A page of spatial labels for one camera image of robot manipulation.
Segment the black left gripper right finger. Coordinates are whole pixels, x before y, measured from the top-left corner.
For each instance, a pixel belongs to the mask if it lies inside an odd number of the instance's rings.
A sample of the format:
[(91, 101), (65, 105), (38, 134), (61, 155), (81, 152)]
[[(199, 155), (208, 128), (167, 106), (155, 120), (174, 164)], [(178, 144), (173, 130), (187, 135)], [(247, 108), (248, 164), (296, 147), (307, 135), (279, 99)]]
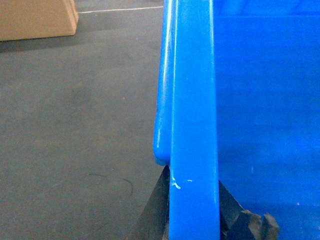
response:
[(279, 225), (276, 219), (244, 209), (221, 181), (219, 187), (219, 220), (221, 240), (277, 240)]

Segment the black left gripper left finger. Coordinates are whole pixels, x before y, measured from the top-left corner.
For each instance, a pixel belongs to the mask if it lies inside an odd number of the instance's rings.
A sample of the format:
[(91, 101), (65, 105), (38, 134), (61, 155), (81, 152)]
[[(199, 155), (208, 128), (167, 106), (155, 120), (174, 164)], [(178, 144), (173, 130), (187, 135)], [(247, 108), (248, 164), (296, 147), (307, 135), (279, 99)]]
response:
[(165, 166), (136, 224), (131, 240), (169, 239), (170, 168)]

